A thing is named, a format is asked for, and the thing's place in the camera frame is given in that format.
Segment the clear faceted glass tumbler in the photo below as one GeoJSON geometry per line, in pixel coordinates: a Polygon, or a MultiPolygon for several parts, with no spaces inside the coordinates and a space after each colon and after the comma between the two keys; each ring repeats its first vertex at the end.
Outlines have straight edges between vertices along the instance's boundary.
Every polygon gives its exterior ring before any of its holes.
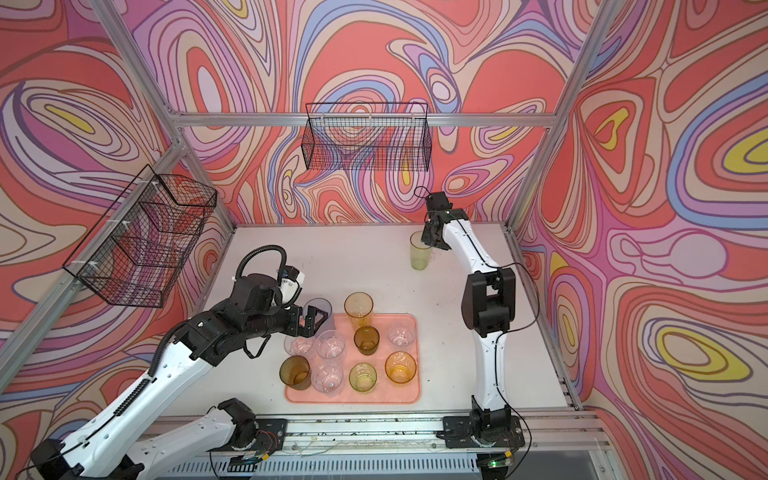
{"type": "Polygon", "coordinates": [[[286,337],[284,349],[289,356],[303,356],[311,359],[316,351],[316,341],[314,338],[286,337]]]}

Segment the yellow-green tall glass back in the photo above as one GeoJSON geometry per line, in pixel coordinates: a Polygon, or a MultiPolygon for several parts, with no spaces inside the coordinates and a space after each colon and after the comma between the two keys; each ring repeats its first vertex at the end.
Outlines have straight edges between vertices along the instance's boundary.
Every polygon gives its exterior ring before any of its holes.
{"type": "Polygon", "coordinates": [[[427,268],[430,263],[432,248],[422,241],[422,232],[415,231],[409,237],[410,265],[417,271],[427,268]]]}

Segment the dark olive dotted glass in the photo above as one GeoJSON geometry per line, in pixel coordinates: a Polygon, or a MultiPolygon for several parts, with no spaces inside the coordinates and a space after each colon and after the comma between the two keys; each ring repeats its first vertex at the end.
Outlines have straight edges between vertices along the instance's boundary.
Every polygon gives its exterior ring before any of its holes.
{"type": "Polygon", "coordinates": [[[284,360],[279,369],[279,378],[288,388],[302,391],[311,386],[311,365],[301,355],[293,355],[284,360]]]}

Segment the yellow tall glass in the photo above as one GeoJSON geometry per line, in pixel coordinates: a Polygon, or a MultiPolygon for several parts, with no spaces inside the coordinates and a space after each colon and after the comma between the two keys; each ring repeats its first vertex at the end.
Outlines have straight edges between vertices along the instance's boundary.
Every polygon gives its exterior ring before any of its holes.
{"type": "Polygon", "coordinates": [[[366,292],[353,292],[344,301],[345,314],[354,330],[371,325],[373,309],[374,301],[366,292]]]}

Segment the clear glass tumbler front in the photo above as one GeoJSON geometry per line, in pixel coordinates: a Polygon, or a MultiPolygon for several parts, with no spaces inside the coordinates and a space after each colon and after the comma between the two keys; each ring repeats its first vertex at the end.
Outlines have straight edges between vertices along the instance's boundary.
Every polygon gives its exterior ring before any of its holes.
{"type": "Polygon", "coordinates": [[[312,387],[326,396],[340,393],[344,381],[341,364],[333,360],[324,360],[312,367],[312,387]]]}

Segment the small dark amber glass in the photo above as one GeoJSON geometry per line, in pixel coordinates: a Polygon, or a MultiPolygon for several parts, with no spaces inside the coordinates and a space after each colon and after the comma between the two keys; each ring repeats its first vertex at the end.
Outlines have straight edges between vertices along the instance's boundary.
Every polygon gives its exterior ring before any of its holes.
{"type": "Polygon", "coordinates": [[[380,344],[380,333],[373,326],[362,326],[355,331],[353,340],[362,355],[372,356],[380,344]]]}

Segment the green glass tumbler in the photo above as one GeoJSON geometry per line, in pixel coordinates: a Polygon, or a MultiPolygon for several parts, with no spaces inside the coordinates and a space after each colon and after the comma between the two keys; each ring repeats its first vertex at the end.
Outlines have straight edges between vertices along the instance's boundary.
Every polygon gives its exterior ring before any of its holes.
{"type": "Polygon", "coordinates": [[[378,375],[375,367],[367,362],[355,364],[349,372],[348,381],[353,390],[358,393],[372,391],[377,383],[378,375]]]}

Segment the pink plastic tray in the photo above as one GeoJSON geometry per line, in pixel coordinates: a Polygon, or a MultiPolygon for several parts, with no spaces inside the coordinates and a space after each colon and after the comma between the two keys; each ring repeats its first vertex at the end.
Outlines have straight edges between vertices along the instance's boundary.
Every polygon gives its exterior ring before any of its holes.
{"type": "Polygon", "coordinates": [[[375,314],[372,324],[382,334],[378,350],[371,356],[362,355],[354,346],[352,323],[346,315],[335,314],[334,324],[337,333],[345,340],[346,346],[339,361],[332,360],[333,367],[340,367],[343,374],[338,387],[330,394],[323,393],[310,385],[307,389],[296,390],[284,386],[285,398],[292,403],[309,404],[413,404],[421,396],[419,345],[416,319],[408,314],[375,314]],[[397,346],[387,337],[390,325],[404,327],[411,341],[407,345],[397,346]],[[411,355],[416,362],[413,378],[407,383],[397,383],[387,376],[385,363],[394,352],[402,351],[411,355]],[[368,392],[357,392],[349,383],[351,369],[359,363],[371,364],[377,374],[377,382],[368,392]]]}

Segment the clear glass small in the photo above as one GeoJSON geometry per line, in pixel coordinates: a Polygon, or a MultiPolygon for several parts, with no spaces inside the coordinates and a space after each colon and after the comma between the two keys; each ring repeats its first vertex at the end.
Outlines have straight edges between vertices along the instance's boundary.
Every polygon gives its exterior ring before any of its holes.
{"type": "Polygon", "coordinates": [[[387,328],[387,338],[389,343],[395,347],[412,345],[417,338],[415,322],[409,318],[393,320],[387,328]]]}

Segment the blue textured tall glass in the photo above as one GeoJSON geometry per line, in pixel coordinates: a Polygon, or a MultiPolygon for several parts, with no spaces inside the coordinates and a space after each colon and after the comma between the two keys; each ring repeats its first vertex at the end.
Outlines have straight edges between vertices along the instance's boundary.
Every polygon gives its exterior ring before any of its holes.
{"type": "Polygon", "coordinates": [[[325,312],[329,318],[333,315],[333,307],[331,302],[326,298],[316,297],[308,300],[305,304],[306,308],[315,307],[317,310],[325,312]]]}

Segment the amber glass tumbler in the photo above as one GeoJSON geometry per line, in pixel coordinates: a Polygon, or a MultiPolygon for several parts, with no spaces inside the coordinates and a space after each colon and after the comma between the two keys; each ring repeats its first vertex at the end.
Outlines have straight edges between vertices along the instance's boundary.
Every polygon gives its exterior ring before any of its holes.
{"type": "Polygon", "coordinates": [[[385,361],[386,376],[399,385],[409,383],[417,371],[418,365],[415,358],[405,351],[395,351],[385,361]]]}

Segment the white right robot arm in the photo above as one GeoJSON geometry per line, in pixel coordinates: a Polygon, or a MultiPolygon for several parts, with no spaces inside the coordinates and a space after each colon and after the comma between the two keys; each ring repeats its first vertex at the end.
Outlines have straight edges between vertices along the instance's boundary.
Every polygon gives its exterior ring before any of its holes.
{"type": "Polygon", "coordinates": [[[506,398],[505,341],[516,317],[515,263],[493,259],[477,237],[468,215],[443,192],[424,197],[426,215],[421,240],[429,247],[453,252],[466,273],[461,316],[472,333],[476,385],[468,415],[470,436],[482,445],[519,434],[520,417],[506,398]]]}

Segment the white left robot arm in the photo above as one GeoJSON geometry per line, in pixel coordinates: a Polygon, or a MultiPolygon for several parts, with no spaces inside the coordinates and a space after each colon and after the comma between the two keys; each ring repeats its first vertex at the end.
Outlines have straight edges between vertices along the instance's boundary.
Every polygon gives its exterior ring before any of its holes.
{"type": "Polygon", "coordinates": [[[228,355],[241,351],[257,358],[249,340],[268,341],[275,334],[313,337],[329,315],[315,307],[304,313],[297,305],[304,278],[294,267],[275,278],[237,275],[228,298],[163,336],[148,370],[101,413],[65,439],[49,438],[36,446],[31,467],[45,479],[150,479],[201,452],[253,449],[263,430],[236,398],[152,441],[139,438],[228,355]]]}

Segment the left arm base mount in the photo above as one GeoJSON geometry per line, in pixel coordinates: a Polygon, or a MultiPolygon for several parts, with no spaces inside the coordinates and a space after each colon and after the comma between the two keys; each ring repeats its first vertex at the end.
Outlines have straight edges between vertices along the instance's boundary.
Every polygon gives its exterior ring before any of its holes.
{"type": "Polygon", "coordinates": [[[219,447],[223,451],[254,452],[272,455],[283,448],[288,420],[277,417],[259,417],[239,399],[231,398],[214,407],[225,416],[224,423],[233,428],[219,447]]]}

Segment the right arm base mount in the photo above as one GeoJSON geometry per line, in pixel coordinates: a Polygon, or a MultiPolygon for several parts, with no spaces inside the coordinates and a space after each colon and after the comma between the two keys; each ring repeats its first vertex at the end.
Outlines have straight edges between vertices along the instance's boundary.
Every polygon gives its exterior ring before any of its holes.
{"type": "Polygon", "coordinates": [[[504,447],[517,451],[526,445],[520,417],[510,408],[445,416],[436,437],[449,449],[504,447]]]}

